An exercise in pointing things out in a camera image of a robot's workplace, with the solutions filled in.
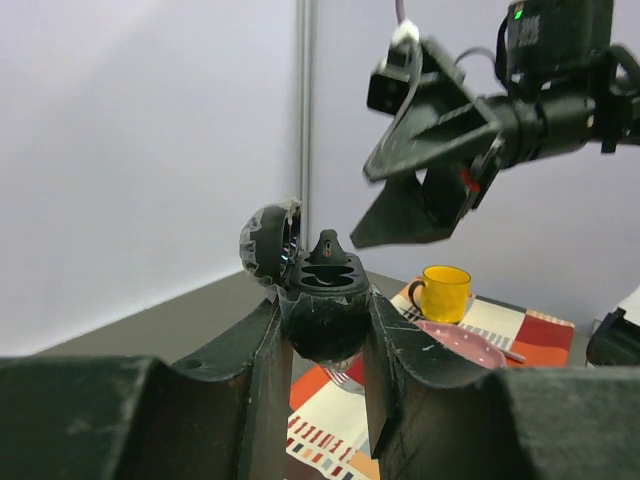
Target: mug handle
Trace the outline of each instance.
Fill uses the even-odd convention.
[[[415,281],[413,281],[413,282],[411,283],[411,285],[409,285],[409,292],[408,292],[408,295],[409,295],[409,300],[411,300],[411,304],[412,304],[414,307],[416,307],[416,308],[418,309],[418,311],[420,312],[420,314],[422,314],[422,309],[420,308],[420,305],[418,305],[418,304],[416,303],[416,299],[415,299],[415,298],[413,298],[413,297],[414,297],[414,295],[415,295],[415,293],[416,293],[416,288],[418,288],[418,287],[425,288],[424,281],[422,281],[422,280],[415,280]]]

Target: red component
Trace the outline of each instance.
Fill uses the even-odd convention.
[[[480,184],[478,182],[473,181],[473,179],[471,178],[471,172],[468,168],[460,171],[460,177],[462,178],[464,184],[469,187],[469,190],[471,190],[473,193],[480,193],[482,188],[480,188]]]

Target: yellow mug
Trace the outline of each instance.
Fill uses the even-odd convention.
[[[422,287],[420,305],[414,298],[418,287]],[[440,323],[460,323],[470,293],[471,275],[459,268],[443,265],[425,268],[422,279],[409,286],[411,303],[427,320]]]

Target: white object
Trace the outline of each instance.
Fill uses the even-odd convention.
[[[640,325],[640,287],[622,300],[618,306],[627,311],[624,318],[631,323]]]

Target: metal pole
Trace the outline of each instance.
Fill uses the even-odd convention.
[[[311,82],[313,70],[313,27],[315,1],[298,0],[299,118],[298,156],[300,162],[298,195],[302,201],[300,246],[309,248],[309,176],[311,173]]]

